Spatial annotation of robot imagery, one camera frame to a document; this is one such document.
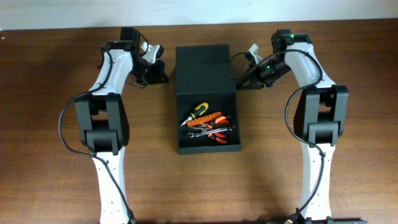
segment toolbox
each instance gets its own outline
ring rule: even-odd
[[[236,87],[230,79],[229,45],[207,45],[177,47],[177,126],[178,154],[207,152],[233,152],[242,148],[239,133],[238,110],[236,108]],[[220,144],[206,136],[189,138],[188,133],[197,133],[192,128],[180,127],[183,120],[196,106],[208,103],[203,114],[222,112],[227,116],[234,131],[227,135],[227,143]]]

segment yellow screwdriver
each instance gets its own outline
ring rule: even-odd
[[[190,116],[188,116],[188,118],[180,125],[180,127],[185,125],[188,121],[191,121],[191,120],[197,118],[198,116],[201,116],[204,112],[206,112],[207,108],[209,108],[208,103],[204,102],[204,103],[199,104],[195,108],[195,111],[193,113],[191,113]]]

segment white wall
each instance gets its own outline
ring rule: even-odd
[[[390,17],[398,0],[0,0],[2,29]]]

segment toolbox tray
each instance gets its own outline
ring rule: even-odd
[[[236,107],[236,87],[230,79],[232,68],[228,69],[229,45],[207,45],[177,47],[177,126],[178,153],[195,154],[206,152],[232,152],[242,148],[239,133],[239,119]],[[207,136],[188,138],[188,133],[199,130],[180,127],[190,112],[202,102],[209,108],[204,115],[217,111],[230,119],[225,126],[235,126],[227,135],[227,143],[220,144]]]

